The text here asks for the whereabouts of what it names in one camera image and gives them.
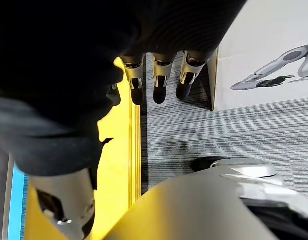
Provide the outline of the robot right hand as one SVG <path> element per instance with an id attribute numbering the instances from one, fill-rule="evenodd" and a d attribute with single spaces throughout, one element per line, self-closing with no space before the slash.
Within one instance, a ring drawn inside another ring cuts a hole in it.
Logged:
<path id="1" fill-rule="evenodd" d="M 0 146 L 68 239 L 94 225 L 111 86 L 145 53 L 213 54 L 243 0 L 0 0 Z"/>

